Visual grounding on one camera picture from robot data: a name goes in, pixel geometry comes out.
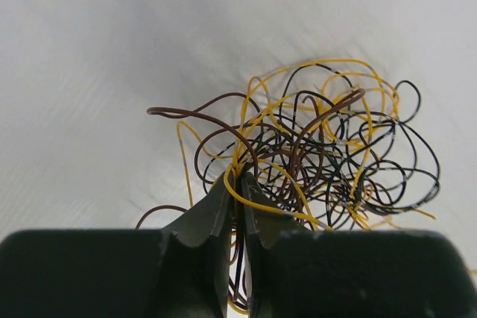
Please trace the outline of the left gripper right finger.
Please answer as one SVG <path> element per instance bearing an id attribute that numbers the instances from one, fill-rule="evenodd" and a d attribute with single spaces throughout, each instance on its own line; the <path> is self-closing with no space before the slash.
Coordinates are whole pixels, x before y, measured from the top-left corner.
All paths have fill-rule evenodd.
<path id="1" fill-rule="evenodd" d="M 244 210 L 251 317 L 474 317 L 455 246 L 417 229 L 313 232 Z"/>

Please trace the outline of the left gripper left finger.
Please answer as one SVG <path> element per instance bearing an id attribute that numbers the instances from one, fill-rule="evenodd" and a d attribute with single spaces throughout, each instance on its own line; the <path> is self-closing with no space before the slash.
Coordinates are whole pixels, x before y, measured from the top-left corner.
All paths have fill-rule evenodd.
<path id="1" fill-rule="evenodd" d="M 161 229 L 29 229 L 1 242 L 3 317 L 225 317 L 233 201 L 221 175 Z"/>

